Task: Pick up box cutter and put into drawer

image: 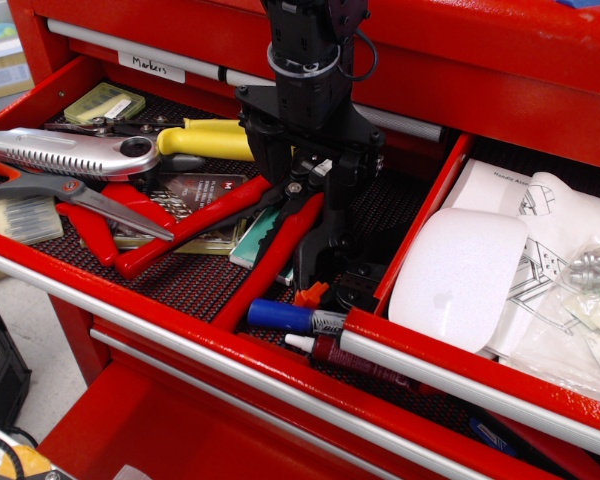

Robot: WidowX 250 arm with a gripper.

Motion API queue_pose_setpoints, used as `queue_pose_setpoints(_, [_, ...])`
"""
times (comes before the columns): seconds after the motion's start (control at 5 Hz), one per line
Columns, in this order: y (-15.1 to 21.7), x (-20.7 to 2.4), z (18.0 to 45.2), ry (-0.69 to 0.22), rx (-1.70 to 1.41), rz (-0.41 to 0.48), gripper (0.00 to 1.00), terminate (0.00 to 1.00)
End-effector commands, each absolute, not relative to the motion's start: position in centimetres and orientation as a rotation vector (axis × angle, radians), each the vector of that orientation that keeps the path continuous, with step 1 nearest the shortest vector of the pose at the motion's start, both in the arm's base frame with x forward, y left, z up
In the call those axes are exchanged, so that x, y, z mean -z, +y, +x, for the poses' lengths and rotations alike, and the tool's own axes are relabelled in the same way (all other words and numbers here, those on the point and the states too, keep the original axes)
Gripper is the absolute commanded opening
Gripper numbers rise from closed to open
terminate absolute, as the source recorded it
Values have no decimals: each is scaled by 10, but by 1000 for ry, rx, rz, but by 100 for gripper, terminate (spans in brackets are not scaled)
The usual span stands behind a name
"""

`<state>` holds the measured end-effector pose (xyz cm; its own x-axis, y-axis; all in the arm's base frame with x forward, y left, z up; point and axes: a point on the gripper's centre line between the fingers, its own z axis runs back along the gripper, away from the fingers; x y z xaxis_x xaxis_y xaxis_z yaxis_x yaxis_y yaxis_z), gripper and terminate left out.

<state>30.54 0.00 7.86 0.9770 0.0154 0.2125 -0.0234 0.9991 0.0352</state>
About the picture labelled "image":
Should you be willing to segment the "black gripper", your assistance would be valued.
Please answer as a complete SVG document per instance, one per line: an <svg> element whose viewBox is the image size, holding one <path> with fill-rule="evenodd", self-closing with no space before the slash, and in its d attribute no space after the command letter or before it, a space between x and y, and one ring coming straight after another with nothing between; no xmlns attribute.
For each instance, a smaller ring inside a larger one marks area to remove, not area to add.
<svg viewBox="0 0 600 480"><path fill-rule="evenodd" d="M335 161L326 172L320 222L294 251L297 291L307 290L326 252L346 259L361 251L348 226L348 209L382 169L384 133L353 106L350 72L335 69L313 77L278 75L273 86L242 85L239 123L260 174L271 184L291 167L292 149L300 148Z"/></svg>

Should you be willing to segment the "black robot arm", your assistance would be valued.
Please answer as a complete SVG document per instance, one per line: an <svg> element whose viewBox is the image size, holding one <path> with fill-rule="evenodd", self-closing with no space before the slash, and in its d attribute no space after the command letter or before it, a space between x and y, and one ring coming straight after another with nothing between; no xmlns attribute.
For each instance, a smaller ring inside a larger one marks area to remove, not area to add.
<svg viewBox="0 0 600 480"><path fill-rule="evenodd" d="M352 253L347 208L381 168L384 134L353 106L354 41L366 37L365 1L266 1L272 86L241 86L240 123L259 173L281 192L281 210L260 247L293 264L309 288L320 256Z"/></svg>

